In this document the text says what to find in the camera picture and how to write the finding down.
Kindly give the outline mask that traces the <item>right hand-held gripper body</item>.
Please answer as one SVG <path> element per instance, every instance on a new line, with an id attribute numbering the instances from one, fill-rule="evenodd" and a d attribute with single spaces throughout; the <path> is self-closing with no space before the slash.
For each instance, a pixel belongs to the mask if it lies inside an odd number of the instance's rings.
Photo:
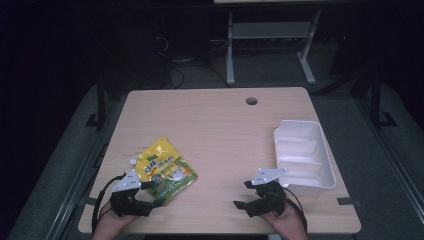
<path id="1" fill-rule="evenodd" d="M 249 180 L 256 187 L 254 190 L 259 196 L 257 200 L 246 203 L 245 211 L 250 217 L 270 212 L 281 215 L 284 212 L 286 193 L 277 179 L 287 173 L 287 169 L 258 169 L 256 176 Z"/>

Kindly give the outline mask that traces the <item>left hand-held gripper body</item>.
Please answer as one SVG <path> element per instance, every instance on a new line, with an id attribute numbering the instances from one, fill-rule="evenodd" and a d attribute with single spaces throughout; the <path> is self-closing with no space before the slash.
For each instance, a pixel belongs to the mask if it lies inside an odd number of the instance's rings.
<path id="1" fill-rule="evenodd" d="M 136 194 L 142 190 L 141 180 L 135 170 L 128 172 L 113 188 L 110 203 L 112 210 L 118 216 L 148 216 L 152 211 L 153 202 L 136 199 Z"/>

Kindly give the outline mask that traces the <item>yellow green spouted pouch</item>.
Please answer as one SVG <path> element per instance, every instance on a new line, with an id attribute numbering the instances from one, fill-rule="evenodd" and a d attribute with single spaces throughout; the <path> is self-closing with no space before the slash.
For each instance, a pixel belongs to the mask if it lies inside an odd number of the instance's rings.
<path id="1" fill-rule="evenodd" d="M 167 205 L 197 178 L 197 173 L 166 139 L 159 138 L 136 159 L 135 172 L 141 182 L 154 181 L 148 193 Z"/>

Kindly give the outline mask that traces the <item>white plastic divided container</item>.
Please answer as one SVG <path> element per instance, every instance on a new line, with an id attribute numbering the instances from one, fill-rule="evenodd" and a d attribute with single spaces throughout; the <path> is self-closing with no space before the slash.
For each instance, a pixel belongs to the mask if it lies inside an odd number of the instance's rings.
<path id="1" fill-rule="evenodd" d="M 276 163 L 287 170 L 279 183 L 295 194 L 318 196 L 336 186 L 321 125 L 314 121 L 283 120 L 274 131 Z"/>

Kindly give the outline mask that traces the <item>person's left hand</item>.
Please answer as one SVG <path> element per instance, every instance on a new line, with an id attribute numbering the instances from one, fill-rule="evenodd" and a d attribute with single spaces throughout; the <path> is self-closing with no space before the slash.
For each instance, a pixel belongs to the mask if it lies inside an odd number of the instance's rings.
<path id="1" fill-rule="evenodd" d="M 118 216 L 107 202 L 100 210 L 95 232 L 121 232 L 127 225 L 137 219 L 137 216 L 126 215 Z"/>

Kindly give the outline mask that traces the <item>person's right hand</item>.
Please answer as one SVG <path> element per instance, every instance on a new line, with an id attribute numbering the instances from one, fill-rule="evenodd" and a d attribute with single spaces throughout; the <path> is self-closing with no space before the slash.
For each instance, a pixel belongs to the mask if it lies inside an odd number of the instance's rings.
<path id="1" fill-rule="evenodd" d="M 278 234 L 289 232 L 304 232 L 303 224 L 296 211 L 288 204 L 285 204 L 285 210 L 281 215 L 276 213 L 267 213 L 261 215 Z"/>

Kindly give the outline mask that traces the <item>black metal stand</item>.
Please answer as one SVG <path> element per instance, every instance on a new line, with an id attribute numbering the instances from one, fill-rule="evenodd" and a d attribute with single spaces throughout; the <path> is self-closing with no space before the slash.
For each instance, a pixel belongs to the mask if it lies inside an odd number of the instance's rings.
<path id="1" fill-rule="evenodd" d="M 96 90 L 97 112 L 89 116 L 86 125 L 89 127 L 95 127 L 97 130 L 100 130 L 103 127 L 106 119 L 105 88 L 101 78 L 99 78 L 97 81 Z"/>
<path id="2" fill-rule="evenodd" d="M 381 76 L 376 70 L 371 86 L 371 106 L 370 118 L 374 126 L 378 129 L 382 127 L 396 126 L 396 122 L 389 112 L 380 111 L 381 103 Z"/>

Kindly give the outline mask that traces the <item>white metal desk frame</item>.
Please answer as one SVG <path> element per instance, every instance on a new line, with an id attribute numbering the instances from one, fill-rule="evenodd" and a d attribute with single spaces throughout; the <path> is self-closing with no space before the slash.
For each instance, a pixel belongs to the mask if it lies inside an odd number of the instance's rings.
<path id="1" fill-rule="evenodd" d="M 265 4 L 265 3 L 306 3 L 308 0 L 214 0 L 217 5 Z M 303 39 L 304 47 L 297 53 L 298 62 L 308 84 L 316 80 L 308 63 L 308 54 L 322 13 L 320 8 L 313 10 L 309 21 L 247 21 L 235 19 L 235 11 L 228 12 L 226 83 L 235 84 L 233 45 L 235 40 L 252 39 Z"/>

